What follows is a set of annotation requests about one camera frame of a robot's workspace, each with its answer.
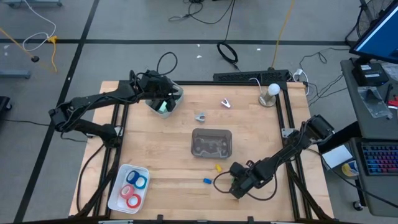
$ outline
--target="tape roll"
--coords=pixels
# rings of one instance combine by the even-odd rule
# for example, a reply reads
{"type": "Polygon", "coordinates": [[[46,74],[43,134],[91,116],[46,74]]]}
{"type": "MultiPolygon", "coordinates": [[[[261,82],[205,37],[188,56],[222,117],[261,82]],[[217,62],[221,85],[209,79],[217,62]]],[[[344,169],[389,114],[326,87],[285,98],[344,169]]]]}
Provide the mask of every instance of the tape roll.
{"type": "Polygon", "coordinates": [[[141,197],[138,194],[134,194],[126,200],[126,204],[129,208],[137,208],[141,204],[141,197]]]}
{"type": "Polygon", "coordinates": [[[120,190],[120,196],[124,199],[129,199],[134,195],[134,187],[130,184],[126,184],[122,189],[120,190]]]}
{"type": "Polygon", "coordinates": [[[139,173],[133,170],[129,173],[129,175],[127,175],[126,181],[127,183],[134,185],[139,177],[140,177],[139,173]]]}
{"type": "Polygon", "coordinates": [[[139,176],[136,182],[134,183],[134,186],[136,189],[144,189],[145,186],[147,185],[147,178],[144,176],[139,176]]]}

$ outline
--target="red tape roll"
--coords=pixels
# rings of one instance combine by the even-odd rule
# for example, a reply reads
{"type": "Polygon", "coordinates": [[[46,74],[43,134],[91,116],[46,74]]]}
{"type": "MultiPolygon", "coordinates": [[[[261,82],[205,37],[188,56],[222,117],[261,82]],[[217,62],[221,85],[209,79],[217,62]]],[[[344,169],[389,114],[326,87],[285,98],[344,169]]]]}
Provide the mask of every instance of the red tape roll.
{"type": "Polygon", "coordinates": [[[129,200],[134,195],[134,187],[132,185],[126,184],[120,190],[120,196],[126,200],[129,200]]]}
{"type": "Polygon", "coordinates": [[[126,200],[126,203],[129,208],[137,208],[141,204],[141,197],[138,194],[134,194],[132,195],[131,198],[126,200]],[[135,205],[131,205],[130,200],[133,199],[134,197],[137,198],[137,203],[135,205]]]}

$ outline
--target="white cable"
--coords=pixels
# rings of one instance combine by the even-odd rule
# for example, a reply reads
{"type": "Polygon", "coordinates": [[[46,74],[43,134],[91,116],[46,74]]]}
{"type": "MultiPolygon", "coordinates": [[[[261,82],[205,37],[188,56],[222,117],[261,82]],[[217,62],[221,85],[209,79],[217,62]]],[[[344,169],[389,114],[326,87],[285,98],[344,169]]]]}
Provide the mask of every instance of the white cable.
{"type": "Polygon", "coordinates": [[[33,51],[33,50],[38,49],[38,48],[41,47],[49,38],[51,38],[51,37],[54,35],[55,30],[57,29],[57,25],[55,25],[55,23],[53,23],[52,21],[50,21],[50,20],[44,18],[43,16],[41,16],[39,13],[35,12],[35,11],[32,9],[32,7],[28,4],[28,2],[27,2],[26,0],[24,0],[24,2],[27,4],[27,6],[29,7],[29,9],[30,9],[34,14],[36,14],[36,15],[39,16],[40,18],[42,18],[42,19],[44,19],[45,21],[47,21],[47,22],[49,22],[49,23],[51,23],[51,24],[54,25],[54,31],[51,33],[51,35],[49,35],[49,34],[46,33],[46,32],[38,32],[38,33],[33,34],[32,36],[26,38],[26,39],[23,41],[22,47],[24,48],[24,50],[30,52],[30,51],[33,51]],[[35,48],[33,48],[33,49],[29,49],[29,50],[28,50],[28,49],[25,48],[25,43],[26,43],[29,39],[31,39],[31,38],[34,37],[34,36],[42,35],[42,34],[44,34],[47,38],[46,38],[45,40],[43,40],[43,42],[42,42],[41,44],[39,44],[37,47],[35,47],[35,48]]]}
{"type": "Polygon", "coordinates": [[[257,83],[258,83],[258,85],[259,85],[259,87],[260,87],[260,92],[262,93],[260,81],[259,81],[257,78],[249,78],[249,81],[251,81],[251,80],[256,80],[256,81],[257,81],[257,83]]]}
{"type": "MultiPolygon", "coordinates": [[[[297,71],[293,74],[292,78],[294,82],[297,82],[297,80],[294,78],[294,76],[298,75],[298,78],[300,78],[301,74],[304,74],[305,79],[307,80],[307,83],[309,82],[307,74],[302,70],[302,69],[297,69],[297,71]]],[[[307,92],[305,93],[306,96],[310,93],[309,87],[307,87],[307,92]]]]}

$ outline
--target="keyboard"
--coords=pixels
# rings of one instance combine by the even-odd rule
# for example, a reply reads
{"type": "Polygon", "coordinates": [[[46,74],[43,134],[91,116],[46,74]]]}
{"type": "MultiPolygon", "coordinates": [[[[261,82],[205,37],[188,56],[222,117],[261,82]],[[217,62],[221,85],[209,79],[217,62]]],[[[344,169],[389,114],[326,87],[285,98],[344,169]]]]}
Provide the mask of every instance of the keyboard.
{"type": "Polygon", "coordinates": [[[368,175],[398,175],[398,142],[362,142],[359,153],[363,156],[368,175]]]}
{"type": "Polygon", "coordinates": [[[221,82],[252,82],[250,78],[257,78],[261,83],[265,82],[286,82],[290,79],[288,70],[269,70],[255,72],[229,72],[215,73],[213,81],[221,82]]]}

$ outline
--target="wooden tabletop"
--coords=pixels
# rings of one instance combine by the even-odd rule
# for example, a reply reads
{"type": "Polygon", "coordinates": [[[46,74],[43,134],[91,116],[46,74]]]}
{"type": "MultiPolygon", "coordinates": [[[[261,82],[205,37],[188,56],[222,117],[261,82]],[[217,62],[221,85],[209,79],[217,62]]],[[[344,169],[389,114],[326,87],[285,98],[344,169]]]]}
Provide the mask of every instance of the wooden tabletop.
{"type": "MultiPolygon", "coordinates": [[[[117,87],[118,82],[103,82],[101,92],[112,91],[117,87]]],[[[190,85],[183,86],[183,89],[182,104],[167,119],[153,113],[143,101],[129,106],[120,165],[146,167],[151,179],[141,211],[134,215],[112,211],[111,218],[154,220],[158,214],[162,214],[165,220],[244,221],[248,216],[253,216],[255,221],[293,221],[285,166],[280,166],[277,171],[278,189],[275,197],[266,202],[248,196],[237,200],[232,195],[221,194],[212,185],[203,183],[203,178],[213,179],[218,174],[216,164],[226,171],[234,161],[245,164],[247,160],[257,161],[270,157],[282,149],[275,106],[265,108],[258,103],[258,86],[190,85]],[[231,103],[231,109],[221,106],[223,98],[231,103]],[[201,112],[206,114],[203,124],[195,120],[195,115],[201,112]],[[232,156],[226,160],[193,157],[190,148],[195,128],[230,130],[233,139],[232,156]]],[[[288,89],[295,126],[300,127],[302,121],[310,118],[304,88],[301,83],[288,83],[288,89]]],[[[287,124],[283,96],[281,101],[287,124]]],[[[97,109],[93,122],[110,123],[112,113],[113,106],[97,109]]],[[[99,138],[89,139],[82,165],[101,144],[99,138]]],[[[81,207],[98,186],[103,156],[104,149],[86,168],[81,183],[81,207]]],[[[308,191],[326,214],[333,217],[319,156],[303,151],[301,157],[308,191]]],[[[231,176],[220,177],[217,185],[228,190],[231,176]]],[[[262,189],[253,189],[250,193],[266,198],[273,193],[274,187],[272,180],[262,189]]],[[[297,195],[301,205],[301,195],[297,195]]],[[[107,198],[106,189],[100,214],[104,213],[107,198]]],[[[70,214],[76,212],[75,193],[70,214]]],[[[300,214],[305,216],[302,206],[300,214]]]]}

